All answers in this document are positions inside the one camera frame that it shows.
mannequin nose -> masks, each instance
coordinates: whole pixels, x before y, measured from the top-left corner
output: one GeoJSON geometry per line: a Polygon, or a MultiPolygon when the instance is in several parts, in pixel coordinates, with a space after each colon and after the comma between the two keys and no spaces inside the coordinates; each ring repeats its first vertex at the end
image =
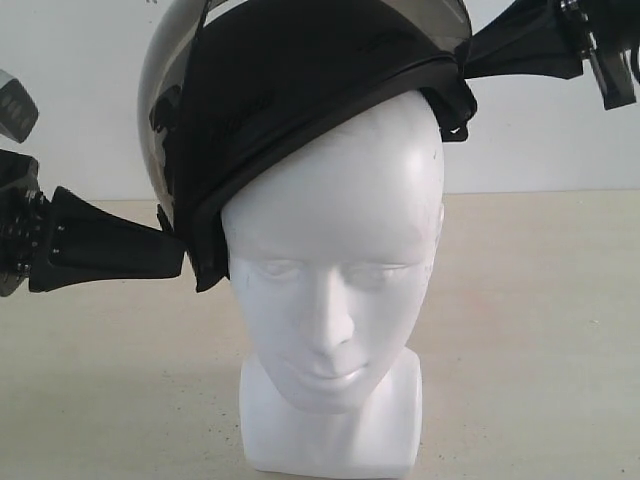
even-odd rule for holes
{"type": "Polygon", "coordinates": [[[315,352],[330,354],[353,338],[355,326],[349,316],[345,287],[336,273],[318,278],[315,290],[300,330],[315,352]]]}

white wall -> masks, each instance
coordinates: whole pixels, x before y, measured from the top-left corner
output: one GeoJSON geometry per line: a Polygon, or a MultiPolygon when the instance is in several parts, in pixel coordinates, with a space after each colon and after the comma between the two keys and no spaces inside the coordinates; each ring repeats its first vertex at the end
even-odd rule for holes
{"type": "MultiPolygon", "coordinates": [[[[42,112],[18,150],[40,160],[47,193],[64,185],[90,200],[153,198],[136,94],[169,3],[0,0],[0,68],[27,85],[42,112]]],[[[468,0],[476,31],[509,3],[468,0]]],[[[605,112],[590,70],[570,82],[512,77],[472,87],[480,111],[468,143],[446,147],[449,192],[640,188],[640,107],[605,112]]]]}

mannequin ear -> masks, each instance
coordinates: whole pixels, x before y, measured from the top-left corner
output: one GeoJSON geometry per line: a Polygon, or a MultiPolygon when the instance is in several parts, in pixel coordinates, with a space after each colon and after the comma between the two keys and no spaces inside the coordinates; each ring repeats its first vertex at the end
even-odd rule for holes
{"type": "Polygon", "coordinates": [[[440,244],[440,237],[442,235],[442,225],[444,224],[444,203],[440,204],[440,216],[438,217],[437,236],[436,236],[436,249],[440,244]]]}

mannequin face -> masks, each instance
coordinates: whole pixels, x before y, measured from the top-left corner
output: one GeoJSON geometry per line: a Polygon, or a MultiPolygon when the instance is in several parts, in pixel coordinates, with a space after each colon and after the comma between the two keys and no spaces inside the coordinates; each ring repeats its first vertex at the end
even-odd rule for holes
{"type": "Polygon", "coordinates": [[[397,97],[293,154],[223,211],[231,284],[282,396],[343,413],[404,348],[442,225],[431,109],[397,97]]]}

table surface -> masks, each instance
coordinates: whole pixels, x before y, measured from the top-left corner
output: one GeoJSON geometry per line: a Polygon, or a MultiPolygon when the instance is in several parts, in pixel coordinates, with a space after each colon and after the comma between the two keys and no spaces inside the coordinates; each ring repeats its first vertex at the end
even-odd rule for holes
{"type": "MultiPolygon", "coordinates": [[[[412,479],[640,478],[640,192],[446,198],[410,348],[412,479]]],[[[149,202],[101,208],[154,224],[149,202]]],[[[0,479],[276,480],[245,464],[250,351],[193,275],[0,299],[0,479]]]]}

